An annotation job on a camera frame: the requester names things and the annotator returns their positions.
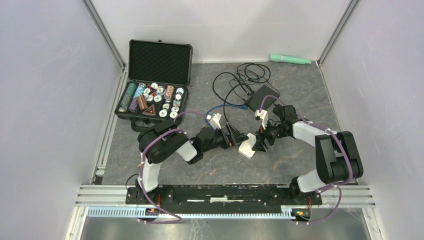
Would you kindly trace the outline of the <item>white network switch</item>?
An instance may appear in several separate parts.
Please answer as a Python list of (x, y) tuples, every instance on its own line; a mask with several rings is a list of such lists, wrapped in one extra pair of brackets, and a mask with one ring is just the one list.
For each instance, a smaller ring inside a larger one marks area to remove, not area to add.
[(252, 146), (256, 141), (252, 141), (250, 139), (250, 133), (248, 133), (247, 136), (249, 137), (249, 140), (246, 140), (240, 144), (238, 147), (238, 152), (244, 157), (251, 159), (255, 154), (255, 151), (252, 151)]

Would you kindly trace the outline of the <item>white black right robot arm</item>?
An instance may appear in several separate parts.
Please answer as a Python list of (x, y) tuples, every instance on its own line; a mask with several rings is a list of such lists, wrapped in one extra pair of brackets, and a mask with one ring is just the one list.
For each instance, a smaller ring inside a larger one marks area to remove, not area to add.
[(319, 127), (300, 117), (293, 105), (278, 104), (273, 113), (279, 117), (275, 124), (266, 110), (255, 111), (255, 119), (261, 120), (261, 126), (255, 134), (253, 151), (265, 152), (277, 139), (285, 137), (301, 140), (315, 149), (315, 168), (294, 177), (289, 185), (288, 196), (293, 203), (302, 204), (309, 193), (321, 193), (363, 176), (363, 164), (351, 132)]

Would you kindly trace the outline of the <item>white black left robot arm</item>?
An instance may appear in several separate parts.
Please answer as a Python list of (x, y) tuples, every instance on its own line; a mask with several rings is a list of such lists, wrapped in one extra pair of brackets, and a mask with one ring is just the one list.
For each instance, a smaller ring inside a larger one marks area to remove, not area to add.
[(203, 158), (205, 152), (235, 147), (248, 139), (246, 134), (229, 123), (216, 129), (205, 126), (191, 138), (171, 119), (142, 131), (137, 137), (141, 154), (137, 196), (145, 204), (156, 200), (161, 164), (172, 154), (177, 153), (189, 165), (193, 165)]

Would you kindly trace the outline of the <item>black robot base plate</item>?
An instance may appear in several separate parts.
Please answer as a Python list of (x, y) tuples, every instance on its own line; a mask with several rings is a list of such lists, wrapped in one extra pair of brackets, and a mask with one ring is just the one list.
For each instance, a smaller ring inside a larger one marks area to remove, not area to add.
[(278, 214), (282, 206), (320, 206), (319, 194), (294, 194), (280, 184), (159, 185), (148, 192), (158, 206), (182, 214)]

